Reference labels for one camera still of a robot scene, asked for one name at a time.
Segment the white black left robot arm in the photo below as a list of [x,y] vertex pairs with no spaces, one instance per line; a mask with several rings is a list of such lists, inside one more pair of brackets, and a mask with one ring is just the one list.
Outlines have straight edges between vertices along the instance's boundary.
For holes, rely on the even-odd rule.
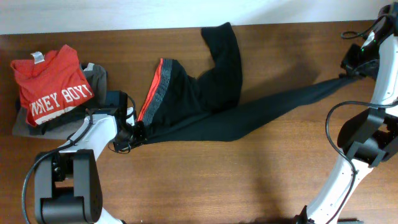
[[144,140],[135,118],[133,107],[89,111],[65,144],[37,156],[29,171],[37,223],[122,223],[103,207],[96,161],[110,142],[116,152],[129,152]]

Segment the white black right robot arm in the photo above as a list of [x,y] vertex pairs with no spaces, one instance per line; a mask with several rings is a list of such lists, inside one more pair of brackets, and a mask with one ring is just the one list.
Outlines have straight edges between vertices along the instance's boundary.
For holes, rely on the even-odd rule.
[[331,146],[339,154],[320,193],[303,207],[293,223],[338,223],[339,215],[360,182],[397,153],[397,3],[382,7],[363,32],[346,31],[353,44],[341,62],[347,76],[372,77],[376,84],[364,111],[341,127]]

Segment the black leggings red waistband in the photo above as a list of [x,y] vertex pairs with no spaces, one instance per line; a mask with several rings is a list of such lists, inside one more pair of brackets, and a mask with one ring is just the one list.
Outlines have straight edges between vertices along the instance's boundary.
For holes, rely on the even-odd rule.
[[235,141],[299,106],[316,103],[354,82],[354,78],[340,76],[239,105],[243,69],[231,24],[204,27],[201,36],[215,66],[194,78],[178,60],[160,60],[137,118],[145,127],[144,144]]

